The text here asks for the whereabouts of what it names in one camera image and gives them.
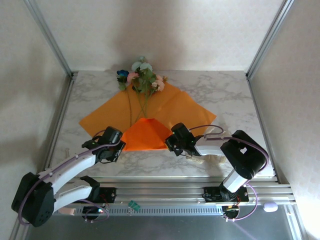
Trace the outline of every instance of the black bracket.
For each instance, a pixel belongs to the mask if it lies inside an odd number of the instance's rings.
[[[95,199],[90,199],[95,204],[113,204],[115,203],[117,191],[115,187],[100,187]],[[82,201],[76,201],[76,204],[84,204]]]
[[[263,149],[242,130],[235,131],[235,133],[232,134],[232,137],[244,140]],[[266,157],[259,150],[234,139],[225,142],[220,148],[233,169],[235,169],[235,171],[244,179],[253,179],[267,162]],[[246,152],[242,153],[240,150],[243,150],[244,148],[246,148]]]
[[[14,196],[11,208],[19,212],[20,205],[32,186],[39,181],[39,175],[31,172],[21,179]],[[53,214],[55,208],[54,190],[51,183],[42,181],[26,200],[22,209],[22,217],[34,227],[44,224]]]
[[[122,135],[123,134],[121,131],[108,126],[102,136],[95,136],[91,140],[86,141],[81,146],[83,148],[91,150],[105,144],[116,144],[119,142],[119,144],[116,146],[102,147],[92,152],[92,154],[95,155],[95,163],[100,162],[102,164],[109,164],[118,160],[120,153],[126,145],[125,142],[120,141]]]
[[[221,193],[221,188],[219,186],[206,186],[203,188],[203,195],[206,203],[219,203],[219,202],[238,202],[238,198],[240,202],[249,202],[248,191],[247,188],[242,186],[235,193],[232,193],[229,200]]]
[[[190,156],[200,156],[195,145],[196,142],[203,136],[194,136],[188,128],[182,123],[177,123],[171,128],[173,132],[165,141],[165,145],[170,152],[174,152],[179,156],[186,151]]]

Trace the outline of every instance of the orange wrapping paper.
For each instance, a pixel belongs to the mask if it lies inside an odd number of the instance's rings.
[[[128,87],[84,117],[79,124],[92,137],[112,126],[124,133],[122,140],[126,142],[125,151],[141,151],[165,149],[164,141],[171,134],[171,127],[177,123],[193,128],[211,124],[216,118],[216,115],[197,104],[186,92],[167,82],[162,92],[154,93],[147,101],[148,118],[144,118],[141,112],[138,97],[144,105],[145,95],[137,95]],[[205,128],[199,128],[192,133],[197,136],[204,131]]]

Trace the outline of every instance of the blue flower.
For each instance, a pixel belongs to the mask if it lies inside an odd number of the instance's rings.
[[[120,70],[120,71],[116,71],[116,74],[118,74],[121,77],[128,77],[129,72],[126,70]]]

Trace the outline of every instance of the white flower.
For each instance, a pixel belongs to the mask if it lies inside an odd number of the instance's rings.
[[[153,82],[153,83],[151,83],[151,86],[153,87],[153,88],[157,88],[158,87],[158,84],[157,84],[157,82]]]
[[[134,64],[132,64],[131,70],[135,72],[137,70],[137,68],[139,68],[141,66],[141,64],[142,64],[142,62],[136,61]]]
[[[141,69],[141,70],[143,70],[143,69],[150,69],[151,72],[152,72],[152,66],[151,66],[149,63],[147,63],[147,62],[142,63],[142,64],[140,65],[140,69]]]
[[[139,57],[139,62],[144,63],[146,61],[146,58],[144,56]]]

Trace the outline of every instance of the white marble tabletop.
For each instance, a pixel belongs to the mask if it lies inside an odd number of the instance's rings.
[[[234,133],[244,130],[258,144],[266,143],[257,118],[253,100],[243,71],[156,71],[168,76],[168,82],[186,91],[198,104],[217,115],[214,124]],[[89,134],[79,121],[113,97],[117,92],[116,73],[111,71],[80,71],[75,80],[67,111],[57,139],[50,166],[68,156],[84,151],[81,145]],[[176,157],[168,150],[122,152],[116,163],[101,164],[81,172],[79,176],[110,177],[223,177],[232,170],[226,160],[219,163],[205,159],[201,164]],[[270,164],[258,174],[275,175]]]

